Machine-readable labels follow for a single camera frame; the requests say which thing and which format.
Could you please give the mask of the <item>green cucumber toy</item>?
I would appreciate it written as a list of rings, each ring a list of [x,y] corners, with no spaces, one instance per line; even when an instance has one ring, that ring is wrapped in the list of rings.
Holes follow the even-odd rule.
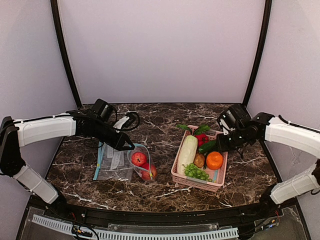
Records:
[[[219,148],[217,147],[217,141],[216,140],[210,140],[206,143],[204,143],[203,145],[201,145],[198,148],[198,152],[200,154],[205,154],[205,153],[210,153],[213,151],[218,150]]]

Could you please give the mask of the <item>clear zip bag blue zipper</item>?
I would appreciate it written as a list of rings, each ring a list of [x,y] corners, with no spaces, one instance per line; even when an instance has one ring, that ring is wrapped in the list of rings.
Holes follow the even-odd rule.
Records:
[[[127,160],[142,180],[146,182],[156,180],[157,168],[146,146],[135,143],[134,149],[127,152]]]

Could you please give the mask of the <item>pink red fruit toy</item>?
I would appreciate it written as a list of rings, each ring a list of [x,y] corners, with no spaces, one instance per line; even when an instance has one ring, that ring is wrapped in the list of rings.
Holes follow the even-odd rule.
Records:
[[[157,169],[154,164],[145,163],[141,166],[141,178],[145,181],[154,181],[157,177]]]

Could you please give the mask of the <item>red apple toy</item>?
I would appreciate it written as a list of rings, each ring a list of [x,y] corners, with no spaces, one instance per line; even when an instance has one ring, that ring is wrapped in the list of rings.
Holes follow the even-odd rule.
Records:
[[[142,167],[147,163],[147,156],[143,152],[135,152],[131,156],[131,162],[137,167]]]

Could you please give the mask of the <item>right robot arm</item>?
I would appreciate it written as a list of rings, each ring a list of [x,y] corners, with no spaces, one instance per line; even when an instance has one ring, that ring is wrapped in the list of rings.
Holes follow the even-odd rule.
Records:
[[[292,123],[282,116],[260,112],[251,117],[241,104],[233,104],[217,118],[222,133],[216,136],[220,152],[235,151],[246,144],[264,141],[289,146],[320,157],[320,132],[317,129]],[[283,202],[317,190],[320,187],[320,163],[292,178],[270,187],[261,197],[263,202],[280,205]]]

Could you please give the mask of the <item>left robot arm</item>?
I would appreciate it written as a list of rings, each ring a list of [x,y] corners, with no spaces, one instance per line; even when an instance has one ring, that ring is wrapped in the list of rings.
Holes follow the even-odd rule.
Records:
[[[140,125],[136,112],[122,118],[109,119],[117,114],[114,106],[97,99],[87,110],[70,110],[57,115],[32,119],[12,119],[7,116],[0,126],[0,174],[15,179],[48,205],[65,201],[64,196],[22,158],[21,148],[62,137],[88,137],[117,151],[135,148],[127,132]]]

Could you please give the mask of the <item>orange carrot toy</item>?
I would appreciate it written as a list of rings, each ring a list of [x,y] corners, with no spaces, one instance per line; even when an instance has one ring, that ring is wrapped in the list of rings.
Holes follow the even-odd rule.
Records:
[[[210,152],[206,156],[206,166],[210,170],[218,170],[224,163],[224,158],[221,153],[217,151]]]

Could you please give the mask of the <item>red tomato toy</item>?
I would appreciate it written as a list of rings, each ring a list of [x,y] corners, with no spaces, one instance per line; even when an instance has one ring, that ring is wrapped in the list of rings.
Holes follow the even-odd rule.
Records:
[[[198,147],[201,147],[202,145],[209,142],[209,137],[205,133],[195,135],[195,137],[197,138],[197,146]]]

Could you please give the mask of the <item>green leaf sprig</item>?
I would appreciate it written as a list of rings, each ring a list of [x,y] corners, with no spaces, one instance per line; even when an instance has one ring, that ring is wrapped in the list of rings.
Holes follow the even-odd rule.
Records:
[[[179,129],[190,132],[190,134],[192,136],[197,136],[197,135],[203,134],[211,129],[208,125],[205,125],[205,124],[198,126],[195,130],[192,130],[186,124],[177,124],[176,127]]]

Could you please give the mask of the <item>brown potato toy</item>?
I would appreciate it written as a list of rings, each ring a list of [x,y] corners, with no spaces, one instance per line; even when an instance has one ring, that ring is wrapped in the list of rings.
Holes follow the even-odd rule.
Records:
[[[202,168],[205,165],[205,156],[202,153],[196,153],[193,163],[198,168]]]

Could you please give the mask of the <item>white radish toy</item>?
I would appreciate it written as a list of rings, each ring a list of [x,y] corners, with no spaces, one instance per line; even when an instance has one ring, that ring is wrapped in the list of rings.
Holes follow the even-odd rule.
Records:
[[[188,135],[180,148],[176,172],[183,175],[185,167],[193,163],[198,148],[198,139],[195,136]]]

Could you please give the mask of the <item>green grapes toy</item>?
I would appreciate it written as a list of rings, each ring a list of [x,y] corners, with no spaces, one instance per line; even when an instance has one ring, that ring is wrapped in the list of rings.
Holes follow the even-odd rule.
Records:
[[[190,163],[187,165],[183,164],[182,166],[184,168],[183,173],[187,177],[195,178],[206,182],[213,181],[208,173],[206,173],[203,169],[198,168],[194,163]]]

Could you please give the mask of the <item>black front rail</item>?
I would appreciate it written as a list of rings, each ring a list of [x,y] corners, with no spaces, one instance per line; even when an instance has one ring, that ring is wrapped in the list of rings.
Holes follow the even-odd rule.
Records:
[[[251,225],[261,219],[253,213],[257,204],[240,207],[189,212],[133,212],[107,210],[67,204],[77,220],[89,225],[106,226],[107,224],[138,226],[182,226],[218,223],[221,226]]]

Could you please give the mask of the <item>black frame post left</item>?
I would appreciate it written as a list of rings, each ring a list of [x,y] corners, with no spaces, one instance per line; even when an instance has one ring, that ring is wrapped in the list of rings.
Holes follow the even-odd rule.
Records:
[[[73,71],[72,71],[69,56],[68,56],[67,46],[65,43],[65,38],[63,33],[62,21],[60,17],[59,3],[57,0],[50,0],[50,6],[51,6],[55,34],[56,34],[65,74],[68,80],[68,84],[72,93],[73,100],[76,104],[76,107],[80,109],[82,107],[82,102],[76,86],[75,78],[73,75]]]

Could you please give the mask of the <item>black frame post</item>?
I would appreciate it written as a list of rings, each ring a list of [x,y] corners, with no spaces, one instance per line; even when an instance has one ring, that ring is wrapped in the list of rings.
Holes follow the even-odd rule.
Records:
[[[76,107],[80,109],[82,107],[82,102],[76,86],[75,78],[73,75],[73,71],[72,71],[69,56],[68,56],[67,46],[65,43],[65,38],[63,33],[62,21],[60,17],[59,3],[57,0],[50,0],[50,6],[51,6],[55,34],[56,34],[65,74],[68,80],[68,84],[72,93],[73,100],[76,104]]]
[[[260,28],[260,34],[259,34],[259,39],[257,43],[257,48],[256,48],[256,53],[251,69],[251,73],[249,76],[247,88],[244,94],[244,98],[242,101],[242,104],[246,108],[250,102],[250,98],[253,92],[253,88],[256,82],[257,74],[259,71],[264,47],[265,47],[265,42],[267,38],[267,33],[268,33],[268,28],[269,28],[269,22],[270,22],[270,17],[271,17],[271,11],[272,11],[272,0],[265,0],[264,2],[264,10],[263,10],[263,17],[262,17],[262,22],[261,22],[261,28]]]

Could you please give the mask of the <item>black frame post right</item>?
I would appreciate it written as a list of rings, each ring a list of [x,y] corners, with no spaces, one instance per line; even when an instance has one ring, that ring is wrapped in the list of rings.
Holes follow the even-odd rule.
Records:
[[[267,38],[267,33],[268,33],[268,28],[269,28],[269,22],[270,22],[270,17],[271,17],[271,11],[272,11],[272,0],[265,0],[264,2],[264,10],[263,10],[263,17],[262,17],[262,22],[261,22],[261,28],[260,28],[260,34],[259,34],[259,39],[257,43],[257,48],[256,48],[256,53],[251,69],[251,73],[249,76],[247,88],[244,94],[244,98],[242,101],[242,104],[246,108],[250,102],[250,98],[253,92],[253,88],[256,82],[257,74],[259,71],[264,47],[265,47],[265,42]]]

